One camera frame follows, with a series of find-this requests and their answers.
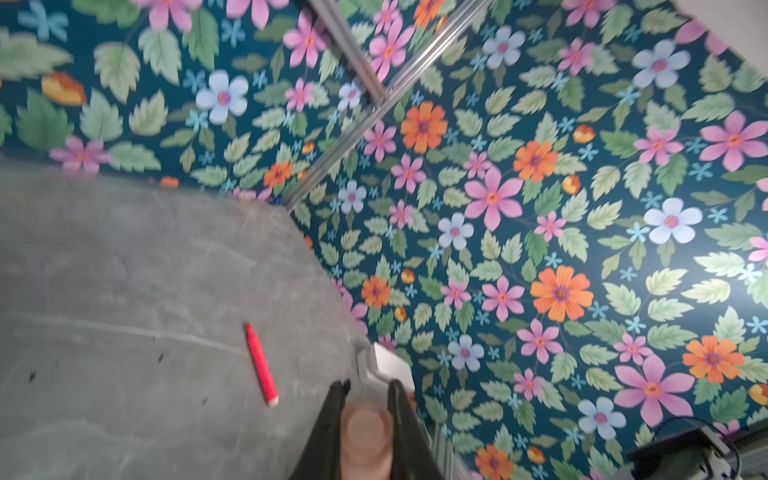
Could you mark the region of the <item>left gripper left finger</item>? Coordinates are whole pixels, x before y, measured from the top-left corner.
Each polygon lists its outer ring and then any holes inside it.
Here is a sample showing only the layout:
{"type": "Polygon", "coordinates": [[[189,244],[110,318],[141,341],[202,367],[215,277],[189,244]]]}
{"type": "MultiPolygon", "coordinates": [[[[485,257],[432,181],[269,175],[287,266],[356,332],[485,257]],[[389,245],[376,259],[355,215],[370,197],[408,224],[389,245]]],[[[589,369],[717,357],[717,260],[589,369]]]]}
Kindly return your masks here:
{"type": "Polygon", "coordinates": [[[341,415],[350,389],[349,379],[330,385],[290,480],[341,478],[341,415]]]}

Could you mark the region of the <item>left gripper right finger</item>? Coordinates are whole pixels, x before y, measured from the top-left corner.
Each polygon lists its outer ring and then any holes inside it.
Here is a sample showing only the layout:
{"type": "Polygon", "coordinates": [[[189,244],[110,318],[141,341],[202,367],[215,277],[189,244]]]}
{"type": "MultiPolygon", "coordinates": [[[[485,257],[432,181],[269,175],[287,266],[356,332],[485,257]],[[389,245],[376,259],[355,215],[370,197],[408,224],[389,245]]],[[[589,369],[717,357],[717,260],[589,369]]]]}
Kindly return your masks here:
{"type": "Polygon", "coordinates": [[[392,480],[439,480],[443,475],[431,453],[427,435],[401,381],[388,384],[387,408],[393,418],[392,480]]]}

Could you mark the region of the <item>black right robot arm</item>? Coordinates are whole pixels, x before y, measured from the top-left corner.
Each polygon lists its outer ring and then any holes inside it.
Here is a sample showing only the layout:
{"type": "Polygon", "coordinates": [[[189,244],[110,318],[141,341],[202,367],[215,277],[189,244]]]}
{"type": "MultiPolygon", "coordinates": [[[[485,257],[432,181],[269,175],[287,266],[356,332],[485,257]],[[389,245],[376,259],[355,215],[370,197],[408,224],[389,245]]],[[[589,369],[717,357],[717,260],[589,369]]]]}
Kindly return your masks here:
{"type": "Polygon", "coordinates": [[[652,440],[625,456],[615,479],[765,479],[767,422],[732,434],[698,419],[696,425],[652,440]]]}

